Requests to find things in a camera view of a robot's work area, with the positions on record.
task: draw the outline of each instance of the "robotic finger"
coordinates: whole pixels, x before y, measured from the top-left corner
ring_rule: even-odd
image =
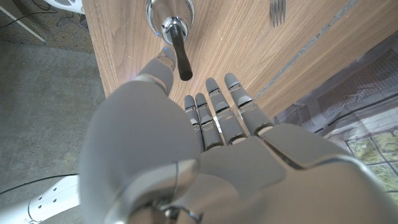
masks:
[[[220,124],[227,145],[236,144],[246,139],[246,134],[239,124],[234,112],[225,100],[217,82],[213,78],[206,80],[206,88],[211,103],[216,111],[217,120]]]
[[[268,127],[272,127],[271,120],[253,102],[234,74],[226,74],[224,80],[250,135],[262,134]]]
[[[203,136],[201,133],[201,127],[200,127],[200,120],[198,116],[198,111],[197,111],[197,106],[195,104],[195,100],[191,95],[187,95],[184,98],[184,109],[185,109],[185,114],[188,116],[193,130],[195,131],[198,141],[200,143],[201,152],[205,151],[205,143],[203,142]]]
[[[223,146],[224,142],[211,115],[205,96],[201,93],[198,93],[195,99],[200,119],[201,133],[203,135],[206,151],[217,146]]]

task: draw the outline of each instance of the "metal fork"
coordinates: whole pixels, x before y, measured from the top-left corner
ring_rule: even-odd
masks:
[[[282,25],[282,23],[285,22],[286,0],[271,0],[270,8],[271,8],[272,23],[274,27],[275,27],[275,21],[276,21],[276,26],[278,26],[279,24]]]

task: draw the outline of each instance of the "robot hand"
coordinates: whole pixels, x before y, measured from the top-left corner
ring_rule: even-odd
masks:
[[[319,136],[273,126],[231,73],[168,99],[174,53],[163,50],[95,113],[81,158],[87,223],[398,223],[368,168]]]

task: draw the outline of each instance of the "lever handle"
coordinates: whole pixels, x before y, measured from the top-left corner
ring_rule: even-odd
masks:
[[[183,81],[188,81],[192,78],[192,69],[189,63],[187,54],[185,53],[184,40],[182,38],[181,30],[178,26],[170,28],[170,35],[172,38],[175,53],[177,54],[177,66],[180,78]]]

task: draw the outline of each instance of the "floor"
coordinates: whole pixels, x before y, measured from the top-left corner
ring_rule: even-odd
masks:
[[[47,3],[43,0],[13,1],[23,15],[33,12],[45,12],[27,17],[37,33],[45,39],[45,42],[36,38],[16,22],[0,30],[0,41],[33,44],[78,52],[94,52],[90,33],[80,25],[80,16],[77,13],[54,7],[49,11],[44,11],[33,3],[34,1],[37,4],[47,7]],[[12,19],[0,11],[0,27],[9,22],[12,22]]]
[[[0,42],[0,192],[78,172],[88,122],[105,99],[94,54]],[[0,209],[50,179],[0,195]],[[43,222],[82,223],[78,207]]]

